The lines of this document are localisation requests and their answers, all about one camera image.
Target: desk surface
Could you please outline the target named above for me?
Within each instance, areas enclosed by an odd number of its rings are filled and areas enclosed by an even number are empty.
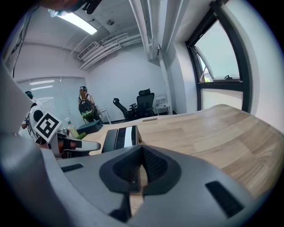
[[[97,141],[103,146],[108,130],[131,125],[138,126],[142,144],[211,162],[241,182],[254,197],[275,184],[283,167],[284,135],[260,119],[227,105],[217,105],[194,114],[157,116],[104,125],[84,140]],[[99,153],[101,150],[90,152],[91,155]],[[143,168],[141,185],[147,185]],[[130,201],[135,213],[143,198],[140,193],[135,193]]]

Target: black office chair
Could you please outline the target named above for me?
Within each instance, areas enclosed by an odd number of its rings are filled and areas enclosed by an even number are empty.
[[[125,119],[130,119],[136,116],[136,103],[130,105],[131,107],[127,110],[120,102],[118,98],[114,98],[113,103],[123,112]]]
[[[137,96],[137,115],[139,117],[154,116],[154,97],[155,94],[150,92],[150,88],[139,91],[139,96]]]

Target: bottle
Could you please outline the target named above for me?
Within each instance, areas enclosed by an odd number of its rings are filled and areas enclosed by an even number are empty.
[[[70,119],[67,117],[65,120],[68,124],[68,130],[71,133],[72,137],[75,138],[75,139],[78,138],[79,134],[78,134],[77,130],[75,129],[74,125],[72,125]]]

